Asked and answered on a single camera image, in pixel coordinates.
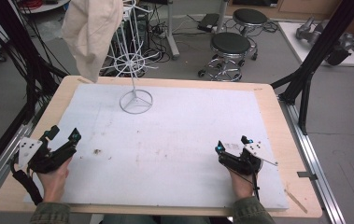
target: sleeve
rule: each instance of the sleeve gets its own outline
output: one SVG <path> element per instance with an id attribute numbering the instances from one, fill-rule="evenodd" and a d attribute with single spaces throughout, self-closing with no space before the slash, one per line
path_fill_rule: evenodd
<path id="1" fill-rule="evenodd" d="M 234 203 L 235 224 L 275 223 L 256 197 L 241 199 Z"/>
<path id="2" fill-rule="evenodd" d="M 64 203 L 40 203 L 31 217 L 30 224 L 68 224 L 70 207 Z"/>

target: wire stand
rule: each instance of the wire stand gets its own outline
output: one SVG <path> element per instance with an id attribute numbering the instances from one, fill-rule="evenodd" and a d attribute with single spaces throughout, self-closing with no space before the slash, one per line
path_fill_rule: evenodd
<path id="1" fill-rule="evenodd" d="M 144 8 L 137 7 L 135 5 L 135 0 L 133 1 L 123 1 L 124 11 L 123 11 L 123 21 L 115 33 L 116 40 L 119 43 L 119 52 L 114 50 L 113 46 L 110 45 L 111 54 L 107 55 L 113 59 L 113 64 L 110 66 L 103 67 L 102 69 L 114 68 L 118 71 L 116 77 L 121 75 L 127 75 L 131 77 L 133 83 L 133 90 L 125 93 L 120 98 L 120 107 L 123 111 L 130 114 L 142 114 L 147 112 L 153 105 L 153 97 L 148 91 L 137 90 L 135 87 L 135 78 L 138 78 L 144 69 L 157 67 L 145 65 L 145 60 L 151 57 L 157 57 L 158 53 L 155 55 L 150 55 L 148 57 L 142 56 L 142 46 L 144 40 L 141 39 L 138 35 L 138 25 L 136 19 L 135 9 L 145 11 L 150 13 L 150 11 L 145 10 Z M 131 37 L 131 40 L 128 41 L 126 38 L 126 32 Z"/>

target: floor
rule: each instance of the floor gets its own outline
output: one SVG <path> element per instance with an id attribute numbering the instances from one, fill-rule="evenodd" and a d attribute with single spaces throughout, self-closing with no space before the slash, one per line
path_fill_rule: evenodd
<path id="1" fill-rule="evenodd" d="M 189 18 L 175 19 L 175 24 Z M 197 33 L 194 22 L 184 22 L 176 33 Z M 198 77 L 214 54 L 209 48 L 211 35 L 175 35 L 180 57 L 155 63 L 144 78 L 209 80 Z M 299 62 L 281 32 L 261 32 L 257 61 L 246 60 L 242 82 L 272 83 L 299 67 Z M 48 47 L 71 74 L 77 74 L 74 59 L 60 38 L 50 38 Z M 11 61 L 0 63 L 0 136 L 24 104 L 25 84 Z M 281 93 L 285 87 L 276 89 Z M 321 66 L 312 80 L 307 114 L 308 136 L 340 206 L 346 223 L 354 223 L 354 67 Z M 0 213 L 0 223 L 27 223 L 31 214 Z M 326 215 L 320 218 L 275 218 L 276 223 L 330 223 Z M 72 216 L 71 223 L 90 223 L 89 215 Z"/>

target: person's right hand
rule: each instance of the person's right hand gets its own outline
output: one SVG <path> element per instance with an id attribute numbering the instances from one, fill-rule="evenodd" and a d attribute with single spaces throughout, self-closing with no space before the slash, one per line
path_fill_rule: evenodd
<path id="1" fill-rule="evenodd" d="M 37 174 L 40 182 L 42 182 L 44 203 L 58 203 L 64 194 L 65 180 L 68 177 L 68 164 L 72 157 L 63 163 L 57 170 L 47 174 Z"/>
<path id="2" fill-rule="evenodd" d="M 246 175 L 244 178 L 237 175 L 235 172 L 229 170 L 230 177 L 232 178 L 232 186 L 237 200 L 252 197 L 253 186 L 252 186 L 252 175 Z"/>

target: black stool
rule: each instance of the black stool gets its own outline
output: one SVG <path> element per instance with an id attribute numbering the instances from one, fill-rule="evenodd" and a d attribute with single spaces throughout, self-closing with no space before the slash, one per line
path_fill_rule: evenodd
<path id="1" fill-rule="evenodd" d="M 219 33 L 212 37 L 210 47 L 217 54 L 212 57 L 205 69 L 199 71 L 199 77 L 209 74 L 211 80 L 238 81 L 241 79 L 241 67 L 244 65 L 250 43 L 242 35 L 235 33 Z"/>
<path id="2" fill-rule="evenodd" d="M 240 31 L 241 35 L 247 37 L 247 33 L 252 30 L 263 27 L 267 22 L 267 17 L 260 11 L 250 9 L 250 8 L 240 8 L 233 13 L 233 20 L 235 23 L 243 26 L 243 29 Z M 251 46 L 249 51 L 255 50 L 255 53 L 252 55 L 252 60 L 256 60 L 258 57 L 258 44 L 251 38 L 248 39 L 254 44 Z"/>

